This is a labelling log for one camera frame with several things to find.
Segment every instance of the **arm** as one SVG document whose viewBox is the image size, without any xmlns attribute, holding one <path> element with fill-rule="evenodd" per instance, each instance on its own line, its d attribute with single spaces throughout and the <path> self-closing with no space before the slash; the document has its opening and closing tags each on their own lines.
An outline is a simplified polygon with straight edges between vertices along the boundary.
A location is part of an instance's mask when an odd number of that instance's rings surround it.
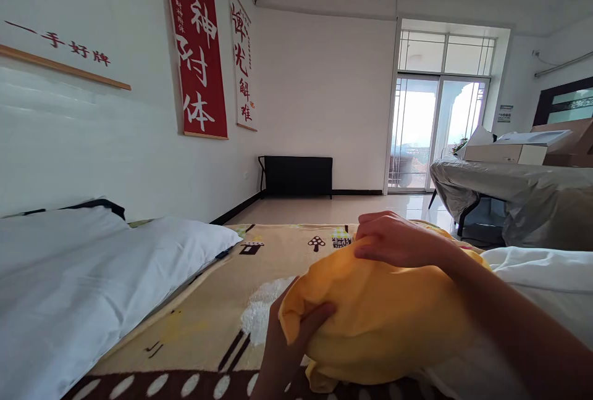
<svg viewBox="0 0 593 400">
<path fill-rule="evenodd" d="M 292 287 L 295 278 L 270 307 L 267 324 L 266 348 L 258 379 L 251 393 L 251 400 L 276 400 L 282 397 L 284 389 L 295 376 L 309 340 L 323 323 L 335 313 L 335 306 L 325 303 L 317 306 L 301 321 L 298 338 L 291 345 L 286 344 L 284 332 L 278 319 L 282 300 Z"/>
<path fill-rule="evenodd" d="M 356 257 L 398 267 L 440 267 L 534 398 L 592 398 L 593 352 L 539 307 L 443 236 L 392 212 L 362 215 L 359 221 L 356 237 L 375 236 L 378 242 L 358 248 Z"/>
</svg>

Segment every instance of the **black radiator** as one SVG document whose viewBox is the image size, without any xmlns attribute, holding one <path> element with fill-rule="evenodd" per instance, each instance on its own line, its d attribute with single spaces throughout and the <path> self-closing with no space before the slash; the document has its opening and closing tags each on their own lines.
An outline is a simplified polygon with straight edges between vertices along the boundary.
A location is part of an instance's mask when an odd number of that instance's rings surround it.
<svg viewBox="0 0 593 400">
<path fill-rule="evenodd" d="M 332 196 L 334 159 L 317 156 L 259 156 L 260 190 L 266 177 L 266 196 Z"/>
</svg>

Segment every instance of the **wall sign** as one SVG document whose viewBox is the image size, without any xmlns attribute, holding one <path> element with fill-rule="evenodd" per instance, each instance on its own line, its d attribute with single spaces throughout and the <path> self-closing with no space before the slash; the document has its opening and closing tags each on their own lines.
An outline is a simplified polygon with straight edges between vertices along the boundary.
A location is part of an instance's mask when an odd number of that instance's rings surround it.
<svg viewBox="0 0 593 400">
<path fill-rule="evenodd" d="M 513 115 L 513 107 L 509 105 L 501 105 L 498 108 L 498 119 L 496 122 L 511 122 L 511 116 Z"/>
<path fill-rule="evenodd" d="M 235 97 L 237 100 L 237 125 L 256 129 L 256 104 L 251 95 L 253 79 L 251 65 L 251 20 L 239 0 L 229 0 L 231 29 L 233 31 L 233 60 L 235 64 Z"/>
<path fill-rule="evenodd" d="M 0 53 L 127 88 L 111 0 L 1 0 Z"/>
<path fill-rule="evenodd" d="M 183 132 L 228 139 L 214 0 L 170 0 L 183 100 Z"/>
</svg>

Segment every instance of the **beige blanket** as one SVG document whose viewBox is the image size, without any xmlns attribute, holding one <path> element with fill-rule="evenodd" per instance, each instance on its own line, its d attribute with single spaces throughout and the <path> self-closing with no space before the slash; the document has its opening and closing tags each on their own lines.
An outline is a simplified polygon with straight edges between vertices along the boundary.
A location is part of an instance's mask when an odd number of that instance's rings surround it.
<svg viewBox="0 0 593 400">
<path fill-rule="evenodd" d="M 246 399 L 263 356 L 268 309 L 295 275 L 351 241 L 357 225 L 237 225 L 244 241 L 138 326 L 64 399 Z M 306 361 L 285 398 L 309 390 Z M 340 398 L 444 398 L 425 382 L 338 385 Z"/>
</svg>

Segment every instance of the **doorway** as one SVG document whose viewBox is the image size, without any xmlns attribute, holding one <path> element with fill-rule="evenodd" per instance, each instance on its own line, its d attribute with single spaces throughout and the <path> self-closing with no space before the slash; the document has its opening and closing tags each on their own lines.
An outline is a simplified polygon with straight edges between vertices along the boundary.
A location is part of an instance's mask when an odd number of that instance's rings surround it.
<svg viewBox="0 0 593 400">
<path fill-rule="evenodd" d="M 401 74 L 395 86 L 388 193 L 432 191 L 430 165 L 484 117 L 488 78 Z"/>
</svg>

